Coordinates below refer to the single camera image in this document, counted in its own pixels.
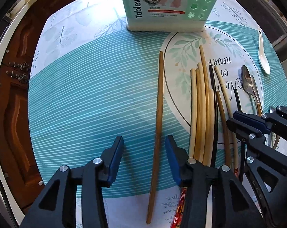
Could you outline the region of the mint green tableware holder box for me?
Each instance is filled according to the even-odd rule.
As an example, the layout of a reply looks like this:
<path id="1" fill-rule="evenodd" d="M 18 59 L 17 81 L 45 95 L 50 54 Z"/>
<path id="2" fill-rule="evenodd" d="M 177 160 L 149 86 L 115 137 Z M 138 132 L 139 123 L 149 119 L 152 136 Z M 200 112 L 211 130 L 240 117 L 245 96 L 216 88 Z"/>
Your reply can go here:
<path id="1" fill-rule="evenodd" d="M 217 0 L 123 0 L 130 31 L 202 32 Z"/>

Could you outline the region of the red patterned chopstick end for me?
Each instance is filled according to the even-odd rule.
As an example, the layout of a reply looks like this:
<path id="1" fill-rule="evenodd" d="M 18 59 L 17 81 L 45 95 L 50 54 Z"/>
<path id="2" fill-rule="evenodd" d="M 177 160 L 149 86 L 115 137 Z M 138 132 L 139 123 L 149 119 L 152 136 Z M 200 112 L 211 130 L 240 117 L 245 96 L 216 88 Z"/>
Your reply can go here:
<path id="1" fill-rule="evenodd" d="M 187 194 L 187 188 L 183 187 L 180 198 L 179 198 L 179 203 L 177 206 L 177 209 L 175 211 L 174 218 L 172 220 L 170 228 L 176 228 L 180 227 L 181 221 L 182 221 L 182 215 L 185 207 L 185 199 L 186 199 L 186 194 Z"/>

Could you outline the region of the black chopstick gold band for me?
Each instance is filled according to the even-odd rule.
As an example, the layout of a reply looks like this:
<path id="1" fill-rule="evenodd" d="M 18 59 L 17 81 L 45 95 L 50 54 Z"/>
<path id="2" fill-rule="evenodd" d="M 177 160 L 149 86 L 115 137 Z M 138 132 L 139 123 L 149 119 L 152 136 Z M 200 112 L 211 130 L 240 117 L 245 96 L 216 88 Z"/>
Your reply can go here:
<path id="1" fill-rule="evenodd" d="M 214 135 L 213 135 L 213 147 L 212 147 L 212 158 L 211 158 L 211 167 L 215 167 L 216 162 L 216 152 L 218 147 L 218 108 L 217 108 L 217 100 L 216 100 L 216 84 L 214 77 L 214 70 L 212 65 L 209 65 L 209 73 L 211 80 L 211 88 L 213 90 L 213 98 L 214 98 Z"/>

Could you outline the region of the cream chopstick red end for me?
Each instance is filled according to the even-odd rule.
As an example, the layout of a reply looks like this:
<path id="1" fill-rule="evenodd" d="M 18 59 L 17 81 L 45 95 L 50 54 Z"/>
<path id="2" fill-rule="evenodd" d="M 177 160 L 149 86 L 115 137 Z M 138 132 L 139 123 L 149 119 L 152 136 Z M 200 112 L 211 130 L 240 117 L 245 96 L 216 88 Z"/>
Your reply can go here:
<path id="1" fill-rule="evenodd" d="M 229 97 L 228 97 L 228 93 L 227 93 L 227 89 L 226 89 L 225 84 L 224 84 L 223 77 L 221 76 L 221 72 L 220 72 L 218 66 L 215 66 L 214 70 L 215 70 L 215 73 L 217 75 L 219 84 L 220 84 L 222 92 L 223 92 L 226 108 L 228 111 L 228 116 L 229 116 L 229 118 L 232 118 L 231 102 L 230 102 Z M 230 134 L 231 134 L 231 138 L 232 138 L 232 142 L 233 142 L 233 149 L 234 149 L 234 174 L 238 178 L 239 177 L 239 158 L 238 158 L 237 139 L 235 137 L 235 133 L 230 132 Z"/>

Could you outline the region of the brown wooden kitchen cabinets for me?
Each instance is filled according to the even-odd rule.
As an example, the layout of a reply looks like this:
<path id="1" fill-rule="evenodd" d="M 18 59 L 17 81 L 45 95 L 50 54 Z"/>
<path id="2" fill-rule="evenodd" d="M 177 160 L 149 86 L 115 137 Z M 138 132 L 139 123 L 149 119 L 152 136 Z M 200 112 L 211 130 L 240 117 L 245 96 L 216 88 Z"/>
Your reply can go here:
<path id="1" fill-rule="evenodd" d="M 75 0 L 25 0 L 0 39 L 0 175 L 17 216 L 43 189 L 29 134 L 28 88 L 34 52 L 46 20 Z"/>

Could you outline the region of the tan bamboo chopstick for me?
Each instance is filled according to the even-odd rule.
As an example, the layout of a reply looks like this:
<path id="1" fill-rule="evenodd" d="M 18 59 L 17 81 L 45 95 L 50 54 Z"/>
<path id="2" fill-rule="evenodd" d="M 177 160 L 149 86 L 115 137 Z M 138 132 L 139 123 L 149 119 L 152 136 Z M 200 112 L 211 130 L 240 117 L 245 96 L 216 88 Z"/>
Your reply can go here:
<path id="1" fill-rule="evenodd" d="M 196 74 L 196 89 L 197 89 L 197 121 L 196 121 L 196 141 L 195 141 L 195 150 L 194 150 L 194 158 L 201 162 L 201 130 L 202 130 L 202 114 L 201 114 L 201 105 L 202 105 L 202 84 L 201 84 L 201 75 L 200 70 L 197 68 L 195 70 Z"/>

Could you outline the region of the teal striped table mat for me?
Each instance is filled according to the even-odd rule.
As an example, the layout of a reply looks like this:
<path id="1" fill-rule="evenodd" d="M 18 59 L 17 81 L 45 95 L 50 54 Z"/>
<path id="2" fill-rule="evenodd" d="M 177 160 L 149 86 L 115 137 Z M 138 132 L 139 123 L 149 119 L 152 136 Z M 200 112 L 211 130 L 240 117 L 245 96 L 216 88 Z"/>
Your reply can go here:
<path id="1" fill-rule="evenodd" d="M 51 15 L 39 38 L 29 82 L 29 127 L 44 182 L 62 165 L 85 165 L 124 138 L 116 181 L 103 188 L 110 227 L 146 227 L 153 165 L 158 54 L 164 52 L 163 135 L 188 149 L 190 70 L 203 46 L 223 76 L 231 106 L 237 88 L 243 111 L 254 113 L 242 90 L 247 65 L 264 111 L 287 106 L 287 79 L 267 38 L 270 65 L 258 60 L 258 23 L 236 0 L 217 0 L 202 33 L 132 32 L 122 0 L 76 0 Z"/>

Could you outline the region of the white ceramic spoon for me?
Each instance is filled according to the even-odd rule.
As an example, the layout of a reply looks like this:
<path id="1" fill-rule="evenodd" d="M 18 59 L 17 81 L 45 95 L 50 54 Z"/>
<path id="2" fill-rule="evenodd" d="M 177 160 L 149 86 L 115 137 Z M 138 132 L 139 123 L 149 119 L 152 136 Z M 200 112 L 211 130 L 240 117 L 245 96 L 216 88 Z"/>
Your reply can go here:
<path id="1" fill-rule="evenodd" d="M 268 60 L 266 58 L 265 52 L 264 52 L 264 43 L 263 43 L 263 35 L 262 35 L 262 30 L 260 27 L 257 28 L 258 30 L 258 36 L 259 36 L 259 48 L 258 48 L 258 58 L 260 65 L 262 67 L 262 70 L 264 73 L 267 75 L 270 74 L 270 66 L 268 63 Z"/>

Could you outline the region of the long brown wooden chopstick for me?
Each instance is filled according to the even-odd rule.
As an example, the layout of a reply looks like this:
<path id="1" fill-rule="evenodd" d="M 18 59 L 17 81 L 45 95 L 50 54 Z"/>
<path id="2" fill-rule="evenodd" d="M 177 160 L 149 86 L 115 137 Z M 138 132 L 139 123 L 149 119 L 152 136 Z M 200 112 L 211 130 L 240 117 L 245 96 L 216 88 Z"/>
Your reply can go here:
<path id="1" fill-rule="evenodd" d="M 153 168 L 151 177 L 151 188 L 149 194 L 148 212 L 146 215 L 146 224 L 150 224 L 152 221 L 153 209 L 156 197 L 157 179 L 159 173 L 159 153 L 161 147 L 161 133 L 162 133 L 162 113 L 163 113 L 163 99 L 164 99 L 163 93 L 164 93 L 164 53 L 163 51 L 160 51 L 159 65 L 158 65 L 158 86 L 157 86 Z"/>

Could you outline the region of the steel fork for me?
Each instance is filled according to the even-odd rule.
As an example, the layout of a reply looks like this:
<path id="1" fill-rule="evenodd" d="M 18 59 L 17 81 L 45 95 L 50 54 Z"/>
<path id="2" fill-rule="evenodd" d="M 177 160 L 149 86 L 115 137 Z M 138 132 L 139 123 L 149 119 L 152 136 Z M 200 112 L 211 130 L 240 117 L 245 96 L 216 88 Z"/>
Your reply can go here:
<path id="1" fill-rule="evenodd" d="M 263 110 L 262 110 L 261 100 L 260 100 L 259 93 L 258 93 L 258 87 L 257 87 L 257 84 L 255 82 L 253 75 L 251 75 L 251 80 L 252 80 L 253 94 L 256 98 L 256 106 L 257 106 L 258 115 L 262 116 Z M 271 148 L 276 149 L 278 146 L 279 140 L 280 140 L 280 136 L 276 135 L 275 133 L 272 132 L 268 137 L 268 143 L 267 144 Z"/>

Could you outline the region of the steel spoon wooden handle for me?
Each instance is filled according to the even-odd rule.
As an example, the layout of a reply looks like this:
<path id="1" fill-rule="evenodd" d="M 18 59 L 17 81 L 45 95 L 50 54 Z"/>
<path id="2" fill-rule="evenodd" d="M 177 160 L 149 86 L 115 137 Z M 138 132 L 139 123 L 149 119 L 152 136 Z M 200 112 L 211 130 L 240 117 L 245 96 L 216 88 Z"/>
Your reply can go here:
<path id="1" fill-rule="evenodd" d="M 253 94 L 253 89 L 252 89 L 251 74 L 249 73 L 249 70 L 246 67 L 246 65 L 243 65 L 241 67 L 241 75 L 242 75 L 242 82 L 243 82 L 244 91 L 253 97 L 253 100 L 255 101 L 255 104 L 256 104 L 256 98 Z"/>

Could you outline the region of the long bamboo chopstick black band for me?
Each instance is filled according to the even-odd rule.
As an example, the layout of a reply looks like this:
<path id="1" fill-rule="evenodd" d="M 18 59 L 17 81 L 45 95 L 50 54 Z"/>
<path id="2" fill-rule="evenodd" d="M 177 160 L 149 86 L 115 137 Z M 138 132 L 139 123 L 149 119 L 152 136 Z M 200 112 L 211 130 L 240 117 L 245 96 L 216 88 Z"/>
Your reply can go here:
<path id="1" fill-rule="evenodd" d="M 200 56 L 201 56 L 201 63 L 203 66 L 203 75 L 204 75 L 204 83 L 205 83 L 205 96 L 206 96 L 206 133 L 209 132 L 209 78 L 207 73 L 207 65 L 205 54 L 203 50 L 203 46 L 199 46 L 200 49 Z"/>

